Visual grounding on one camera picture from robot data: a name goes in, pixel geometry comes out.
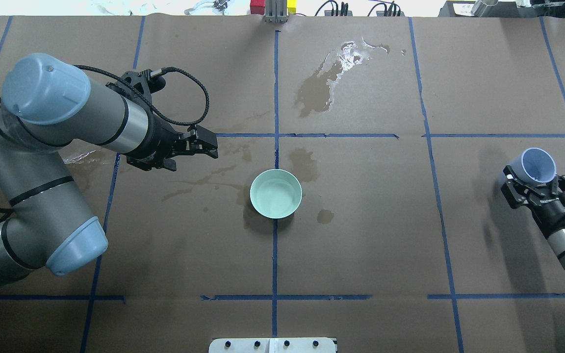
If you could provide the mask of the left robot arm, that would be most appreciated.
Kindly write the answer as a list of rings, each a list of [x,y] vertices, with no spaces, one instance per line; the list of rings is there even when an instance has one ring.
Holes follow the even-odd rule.
[[[170,119],[153,105],[164,76],[179,73],[204,94],[202,115]],[[88,206],[60,150],[78,139],[123,155],[143,171],[177,169],[176,156],[218,158],[217,134],[200,125],[210,96],[177,67],[121,76],[72,65],[46,53],[21,58],[0,95],[0,288],[47,268],[64,276],[108,247],[99,218]]]

